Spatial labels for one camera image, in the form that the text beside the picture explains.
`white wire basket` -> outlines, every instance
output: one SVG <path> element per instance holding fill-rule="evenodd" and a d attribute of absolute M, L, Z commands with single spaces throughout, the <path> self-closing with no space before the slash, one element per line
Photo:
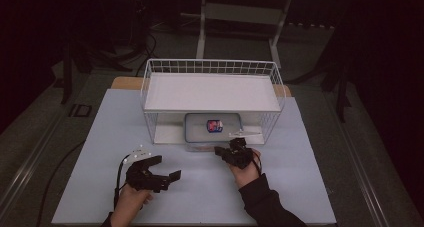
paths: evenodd
<path fill-rule="evenodd" d="M 261 78 L 267 79 L 272 86 L 271 92 L 272 97 L 275 98 L 276 108 L 273 111 L 257 111 L 249 109 L 249 105 L 254 105 L 258 102 L 258 97 L 249 97 L 250 104 L 244 104 L 240 111 L 234 109 L 225 110 L 220 108 L 218 111 L 214 109 L 155 109 L 149 108 L 149 98 L 154 98 L 157 94 L 156 90 L 152 90 L 156 85 L 152 84 L 153 79 L 157 75 L 168 75 L 168 76 L 189 76 L 190 79 L 195 79 L 197 76 L 210 76 L 215 78 L 214 81 L 220 82 L 223 79 L 228 78 Z M 186 93 L 178 93 L 176 88 L 170 88 L 172 96 L 179 96 L 180 94 L 187 95 Z M 170 102 L 176 102 L 172 100 L 173 97 L 169 98 Z M 183 121 L 185 114 L 196 112 L 196 113 L 212 113 L 212 112 L 227 112 L 227 113 L 238 113 L 242 117 L 243 130 L 253 131 L 259 133 L 255 138 L 246 138 L 248 144 L 265 144 L 268 140 L 271 132 L 277 122 L 281 111 L 284 108 L 286 98 L 286 92 L 283 86 L 283 81 L 278 71 L 278 67 L 274 62 L 267 61 L 247 61 L 247 60 L 211 60 L 211 59 L 150 59 L 146 63 L 144 72 L 144 79 L 141 88 L 141 107 L 144 113 L 146 124 L 149 130 L 149 135 L 154 144 L 183 144 L 185 139 Z M 159 137 L 165 137 L 165 140 L 159 140 Z"/>

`white table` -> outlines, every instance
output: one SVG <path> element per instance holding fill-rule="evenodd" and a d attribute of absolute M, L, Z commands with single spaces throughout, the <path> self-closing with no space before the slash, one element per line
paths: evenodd
<path fill-rule="evenodd" d="M 211 152 L 184 145 L 152 145 L 137 90 L 107 91 L 52 222 L 100 224 L 113 210 L 113 190 L 122 158 L 140 144 L 163 163 L 150 170 L 181 179 L 135 218 L 140 225 L 254 225 L 227 165 Z M 286 106 L 261 153 L 263 172 L 283 206 L 308 224 L 335 223 L 327 192 L 294 98 Z M 127 166 L 122 170 L 123 183 Z"/>

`hand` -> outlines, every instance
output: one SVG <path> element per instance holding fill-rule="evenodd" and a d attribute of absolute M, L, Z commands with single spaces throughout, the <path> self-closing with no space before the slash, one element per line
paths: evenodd
<path fill-rule="evenodd" d="M 153 199 L 151 190 L 139 190 L 126 184 L 119 195 L 118 203 L 110 222 L 112 227 L 127 227 L 135 218 L 143 204 L 148 204 Z"/>
<path fill-rule="evenodd" d="M 252 151 L 256 153 L 253 154 L 253 161 L 259 165 L 258 156 L 260 157 L 261 153 L 255 149 L 252 149 Z M 239 189 L 252 182 L 253 180 L 259 178 L 258 170 L 256 169 L 253 162 L 250 162 L 250 164 L 244 169 L 240 169 L 239 167 L 230 164 L 228 164 L 228 167 L 230 167 L 231 172 L 233 172 L 236 184 Z"/>

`dark background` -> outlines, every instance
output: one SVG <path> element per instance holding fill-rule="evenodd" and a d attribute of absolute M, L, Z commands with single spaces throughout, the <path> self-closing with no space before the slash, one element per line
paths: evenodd
<path fill-rule="evenodd" d="M 132 0 L 0 0 L 0 133 L 54 81 L 70 36 L 113 51 L 131 44 Z M 156 14 L 178 25 L 178 12 L 198 13 L 199 0 L 149 0 Z M 325 5 L 323 8 L 313 6 Z M 293 0 L 292 23 L 335 25 L 328 63 L 353 59 L 349 80 L 366 106 L 392 161 L 424 217 L 422 0 Z"/>

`gray floor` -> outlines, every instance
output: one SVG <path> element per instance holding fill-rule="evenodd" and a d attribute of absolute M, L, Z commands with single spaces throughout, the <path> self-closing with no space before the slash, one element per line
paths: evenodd
<path fill-rule="evenodd" d="M 311 70 L 331 33 L 331 30 L 319 28 L 304 30 L 286 27 L 278 44 L 283 79 L 292 79 Z M 158 57 L 195 58 L 197 36 L 157 31 L 152 35 L 157 40 L 154 52 Z M 74 94 L 69 105 L 60 105 L 61 89 L 48 88 L 0 136 L 0 150 L 3 153 L 0 157 L 0 190 L 4 193 L 22 162 L 49 129 L 49 123 L 60 119 L 54 131 L 50 131 L 51 136 L 44 138 L 48 141 L 38 168 L 9 212 L 5 226 L 35 225 L 43 191 L 53 169 L 70 149 L 86 138 L 103 95 L 113 79 L 116 76 L 134 75 L 143 58 L 127 65 L 134 69 L 132 73 L 116 72 L 101 65 L 90 75 L 74 70 Z M 208 36 L 205 58 L 271 60 L 271 55 L 267 40 Z M 61 63 L 58 63 L 54 67 L 58 73 L 60 66 Z M 342 124 L 334 112 L 335 94 L 322 92 L 319 88 L 322 77 L 292 85 L 290 89 L 302 113 L 338 226 L 424 226 L 355 92 L 355 86 L 348 86 L 347 95 L 352 107 L 345 109 L 346 123 Z M 69 106 L 73 103 L 92 105 L 91 115 L 88 118 L 67 117 Z M 42 226 L 51 226 L 50 221 L 79 150 L 66 159 L 53 179 L 44 207 Z M 367 202 L 369 193 L 375 193 L 384 215 L 376 217 L 370 211 L 373 202 Z"/>

